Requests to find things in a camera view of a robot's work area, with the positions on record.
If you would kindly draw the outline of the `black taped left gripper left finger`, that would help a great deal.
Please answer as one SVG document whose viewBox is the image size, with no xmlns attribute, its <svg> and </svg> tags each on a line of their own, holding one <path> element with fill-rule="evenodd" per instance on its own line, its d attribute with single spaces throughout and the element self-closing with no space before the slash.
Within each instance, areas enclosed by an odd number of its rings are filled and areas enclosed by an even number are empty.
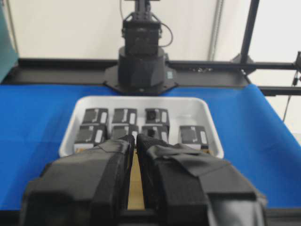
<svg viewBox="0 0 301 226">
<path fill-rule="evenodd" d="M 135 139 L 126 135 L 59 158 L 30 181 L 22 226 L 115 226 L 127 208 Z"/>
</svg>

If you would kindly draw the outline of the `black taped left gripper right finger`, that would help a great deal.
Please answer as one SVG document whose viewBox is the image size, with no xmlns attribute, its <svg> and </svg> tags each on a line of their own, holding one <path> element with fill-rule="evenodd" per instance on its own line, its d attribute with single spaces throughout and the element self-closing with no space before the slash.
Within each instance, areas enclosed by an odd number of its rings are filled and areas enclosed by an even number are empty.
<svg viewBox="0 0 301 226">
<path fill-rule="evenodd" d="M 137 136 L 145 205 L 167 226 L 264 226 L 265 196 L 228 160 Z"/>
</svg>

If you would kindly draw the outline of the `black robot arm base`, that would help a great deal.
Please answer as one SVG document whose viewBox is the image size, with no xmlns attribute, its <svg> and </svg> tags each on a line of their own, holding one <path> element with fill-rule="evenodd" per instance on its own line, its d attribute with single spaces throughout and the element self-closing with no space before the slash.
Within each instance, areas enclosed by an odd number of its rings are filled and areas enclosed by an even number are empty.
<svg viewBox="0 0 301 226">
<path fill-rule="evenodd" d="M 156 96 L 177 86 L 176 70 L 168 67 L 159 44 L 164 24 L 151 12 L 149 0 L 135 1 L 122 20 L 125 44 L 116 66 L 105 70 L 105 85 L 127 95 Z"/>
</svg>

